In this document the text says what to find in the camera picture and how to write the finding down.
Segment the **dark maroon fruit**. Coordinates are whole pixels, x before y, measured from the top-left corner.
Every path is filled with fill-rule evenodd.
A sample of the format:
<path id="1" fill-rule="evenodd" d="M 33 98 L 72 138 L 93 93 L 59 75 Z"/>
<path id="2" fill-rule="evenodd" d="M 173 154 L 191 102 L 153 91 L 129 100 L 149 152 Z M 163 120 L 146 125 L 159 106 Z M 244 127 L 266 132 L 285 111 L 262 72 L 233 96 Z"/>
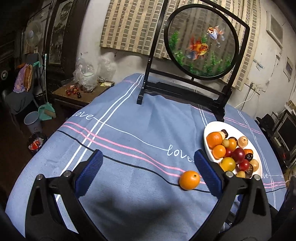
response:
<path id="1" fill-rule="evenodd" d="M 249 164 L 248 169 L 245 171 L 245 178 L 250 179 L 253 175 L 254 168 L 251 164 Z"/>

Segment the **red apple-like fruit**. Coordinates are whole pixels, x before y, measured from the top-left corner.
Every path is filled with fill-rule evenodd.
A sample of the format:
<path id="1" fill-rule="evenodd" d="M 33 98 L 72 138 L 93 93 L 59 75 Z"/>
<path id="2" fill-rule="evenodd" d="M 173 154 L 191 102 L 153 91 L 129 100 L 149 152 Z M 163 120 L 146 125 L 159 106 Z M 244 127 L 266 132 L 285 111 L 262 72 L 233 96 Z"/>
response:
<path id="1" fill-rule="evenodd" d="M 229 149 L 229 148 L 226 148 L 226 153 L 225 153 L 224 157 L 225 157 L 225 158 L 227 158 L 227 157 L 231 157 L 231 155 L 232 155 L 232 150 Z"/>

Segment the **large yellow-brown round fruit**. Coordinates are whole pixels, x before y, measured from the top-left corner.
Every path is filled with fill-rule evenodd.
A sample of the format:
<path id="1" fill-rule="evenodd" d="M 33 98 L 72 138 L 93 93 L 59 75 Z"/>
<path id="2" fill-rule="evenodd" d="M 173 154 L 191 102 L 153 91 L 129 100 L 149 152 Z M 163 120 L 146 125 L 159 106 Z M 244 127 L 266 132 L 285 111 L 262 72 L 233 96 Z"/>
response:
<path id="1" fill-rule="evenodd" d="M 252 165 L 253 171 L 256 172 L 259 168 L 259 162 L 255 159 L 252 159 L 249 163 Z"/>

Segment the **small orange tangerine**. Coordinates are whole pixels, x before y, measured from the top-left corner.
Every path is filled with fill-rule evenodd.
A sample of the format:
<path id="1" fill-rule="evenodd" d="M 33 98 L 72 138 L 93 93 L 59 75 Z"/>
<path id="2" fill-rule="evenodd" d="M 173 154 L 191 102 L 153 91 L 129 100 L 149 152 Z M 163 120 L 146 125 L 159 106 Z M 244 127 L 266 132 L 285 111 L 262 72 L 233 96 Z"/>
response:
<path id="1" fill-rule="evenodd" d="M 226 148 L 223 145 L 217 145 L 212 150 L 213 157 L 218 160 L 226 155 Z"/>

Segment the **small orange fruit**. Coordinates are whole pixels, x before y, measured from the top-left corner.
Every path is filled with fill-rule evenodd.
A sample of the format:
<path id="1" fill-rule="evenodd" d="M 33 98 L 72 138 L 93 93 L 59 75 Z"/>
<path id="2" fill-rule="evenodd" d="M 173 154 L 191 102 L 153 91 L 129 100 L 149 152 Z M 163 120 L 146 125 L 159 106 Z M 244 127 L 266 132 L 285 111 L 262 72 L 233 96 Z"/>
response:
<path id="1" fill-rule="evenodd" d="M 200 175 L 195 171 L 186 171 L 179 178 L 183 190 L 193 190 L 200 184 Z"/>

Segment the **pale tan small fruit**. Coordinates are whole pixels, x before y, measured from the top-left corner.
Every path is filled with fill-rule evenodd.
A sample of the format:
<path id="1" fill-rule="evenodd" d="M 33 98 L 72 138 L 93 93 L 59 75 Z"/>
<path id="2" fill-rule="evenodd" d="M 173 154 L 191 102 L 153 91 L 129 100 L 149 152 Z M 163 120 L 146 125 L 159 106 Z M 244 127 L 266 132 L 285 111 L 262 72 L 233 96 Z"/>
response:
<path id="1" fill-rule="evenodd" d="M 230 145 L 229 140 L 225 138 L 225 139 L 222 141 L 222 145 L 223 145 L 225 148 L 228 148 L 229 145 Z"/>

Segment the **tan brown pear fruit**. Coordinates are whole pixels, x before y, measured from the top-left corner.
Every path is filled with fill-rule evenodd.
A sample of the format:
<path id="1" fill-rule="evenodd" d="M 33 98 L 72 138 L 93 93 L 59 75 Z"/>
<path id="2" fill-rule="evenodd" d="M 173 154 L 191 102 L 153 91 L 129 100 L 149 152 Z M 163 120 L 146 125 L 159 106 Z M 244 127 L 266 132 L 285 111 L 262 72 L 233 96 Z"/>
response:
<path id="1" fill-rule="evenodd" d="M 238 139 L 238 146 L 241 148 L 245 148 L 248 145 L 248 138 L 246 136 L 241 136 Z"/>

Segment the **large orange tangerine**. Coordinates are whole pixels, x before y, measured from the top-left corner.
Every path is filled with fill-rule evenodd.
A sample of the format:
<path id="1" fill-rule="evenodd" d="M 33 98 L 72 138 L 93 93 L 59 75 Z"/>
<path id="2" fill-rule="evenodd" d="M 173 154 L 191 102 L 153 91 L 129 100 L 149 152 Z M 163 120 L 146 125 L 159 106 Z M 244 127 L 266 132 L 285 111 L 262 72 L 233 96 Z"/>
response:
<path id="1" fill-rule="evenodd" d="M 222 135 L 219 132 L 211 132 L 206 137 L 207 145 L 210 149 L 213 149 L 217 145 L 221 145 L 223 142 Z"/>

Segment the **pale yellow longan fruit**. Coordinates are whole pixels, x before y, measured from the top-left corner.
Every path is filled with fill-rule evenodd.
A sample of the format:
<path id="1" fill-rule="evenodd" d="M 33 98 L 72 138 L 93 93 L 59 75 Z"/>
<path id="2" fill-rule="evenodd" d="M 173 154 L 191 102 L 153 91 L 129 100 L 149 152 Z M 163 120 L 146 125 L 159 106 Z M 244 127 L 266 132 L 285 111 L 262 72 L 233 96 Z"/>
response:
<path id="1" fill-rule="evenodd" d="M 226 135 L 224 132 L 220 131 L 219 134 L 221 135 L 222 139 L 224 140 L 226 138 Z"/>

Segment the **dark purple plum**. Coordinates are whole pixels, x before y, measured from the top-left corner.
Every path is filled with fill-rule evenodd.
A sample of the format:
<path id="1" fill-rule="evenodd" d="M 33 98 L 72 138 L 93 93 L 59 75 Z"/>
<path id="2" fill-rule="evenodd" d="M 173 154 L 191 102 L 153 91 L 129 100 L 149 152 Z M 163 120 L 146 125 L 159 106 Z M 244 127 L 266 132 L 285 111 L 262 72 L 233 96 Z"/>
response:
<path id="1" fill-rule="evenodd" d="M 227 133 L 227 131 L 225 129 L 221 130 L 220 131 L 220 134 L 221 134 L 221 136 L 222 136 L 223 139 L 225 139 L 225 138 L 228 137 L 228 133 Z"/>

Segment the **dark brown mangosteen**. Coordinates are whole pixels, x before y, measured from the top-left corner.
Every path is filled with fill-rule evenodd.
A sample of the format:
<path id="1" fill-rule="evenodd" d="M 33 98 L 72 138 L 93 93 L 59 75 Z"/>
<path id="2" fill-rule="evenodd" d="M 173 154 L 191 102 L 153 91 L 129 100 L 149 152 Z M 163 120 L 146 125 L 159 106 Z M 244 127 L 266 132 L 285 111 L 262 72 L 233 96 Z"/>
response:
<path id="1" fill-rule="evenodd" d="M 245 160 L 247 160 L 248 162 L 252 161 L 253 159 L 253 154 L 252 153 L 247 153 L 245 155 Z"/>

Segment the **green dustpan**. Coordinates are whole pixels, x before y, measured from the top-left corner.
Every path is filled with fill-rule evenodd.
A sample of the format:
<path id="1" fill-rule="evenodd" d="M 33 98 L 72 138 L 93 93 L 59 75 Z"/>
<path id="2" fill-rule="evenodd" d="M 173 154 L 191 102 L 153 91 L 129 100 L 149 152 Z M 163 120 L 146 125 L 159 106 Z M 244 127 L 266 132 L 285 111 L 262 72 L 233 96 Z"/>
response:
<path id="1" fill-rule="evenodd" d="M 41 105 L 38 108 L 39 119 L 41 121 L 51 120 L 56 118 L 55 109 L 52 107 L 52 104 L 47 102 L 46 104 Z"/>

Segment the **wooden side table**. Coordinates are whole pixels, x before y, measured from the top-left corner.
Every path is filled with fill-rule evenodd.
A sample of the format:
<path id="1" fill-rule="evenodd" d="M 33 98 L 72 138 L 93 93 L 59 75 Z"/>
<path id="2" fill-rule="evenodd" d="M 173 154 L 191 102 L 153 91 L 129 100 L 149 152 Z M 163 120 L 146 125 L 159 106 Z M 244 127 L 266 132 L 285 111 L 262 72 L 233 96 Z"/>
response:
<path id="1" fill-rule="evenodd" d="M 93 90 L 69 82 L 52 92 L 53 100 L 71 108 L 80 109 L 90 104 L 96 97 L 114 86 L 114 82 L 100 82 Z"/>

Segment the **clear plastic bag jar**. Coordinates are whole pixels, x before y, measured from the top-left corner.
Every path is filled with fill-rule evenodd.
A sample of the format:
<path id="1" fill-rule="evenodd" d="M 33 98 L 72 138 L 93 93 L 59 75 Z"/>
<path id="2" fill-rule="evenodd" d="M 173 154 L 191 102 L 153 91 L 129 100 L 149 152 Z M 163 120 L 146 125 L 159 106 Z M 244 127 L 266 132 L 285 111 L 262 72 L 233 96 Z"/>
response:
<path id="1" fill-rule="evenodd" d="M 74 82 L 79 84 L 83 90 L 90 92 L 97 87 L 97 77 L 93 65 L 82 55 L 77 59 L 73 72 Z"/>

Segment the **white electric fan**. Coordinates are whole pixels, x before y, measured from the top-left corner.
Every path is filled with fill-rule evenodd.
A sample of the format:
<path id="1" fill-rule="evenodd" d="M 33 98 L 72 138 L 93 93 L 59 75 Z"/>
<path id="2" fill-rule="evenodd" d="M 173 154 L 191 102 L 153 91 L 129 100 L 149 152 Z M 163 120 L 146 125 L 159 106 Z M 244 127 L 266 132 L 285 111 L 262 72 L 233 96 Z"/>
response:
<path id="1" fill-rule="evenodd" d="M 36 47 L 43 35 L 43 26 L 40 21 L 32 21 L 26 28 L 25 41 L 30 47 Z"/>

